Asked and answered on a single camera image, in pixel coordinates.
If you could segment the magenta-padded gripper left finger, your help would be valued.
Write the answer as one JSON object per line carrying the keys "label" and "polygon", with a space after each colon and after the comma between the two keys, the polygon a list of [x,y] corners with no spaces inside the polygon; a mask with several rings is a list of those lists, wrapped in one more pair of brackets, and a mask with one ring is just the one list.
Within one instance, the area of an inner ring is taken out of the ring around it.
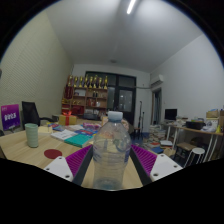
{"label": "magenta-padded gripper left finger", "polygon": [[81,185],[93,156],[92,146],[86,146],[73,154],[58,156],[44,170],[65,180]]}

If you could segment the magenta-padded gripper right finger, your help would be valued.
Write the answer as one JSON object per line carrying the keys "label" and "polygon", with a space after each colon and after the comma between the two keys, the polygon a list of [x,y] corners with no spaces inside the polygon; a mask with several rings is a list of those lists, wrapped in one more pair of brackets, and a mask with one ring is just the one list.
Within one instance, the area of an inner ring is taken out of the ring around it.
{"label": "magenta-padded gripper right finger", "polygon": [[143,185],[150,184],[182,169],[167,155],[156,155],[136,145],[131,146],[130,156]]}

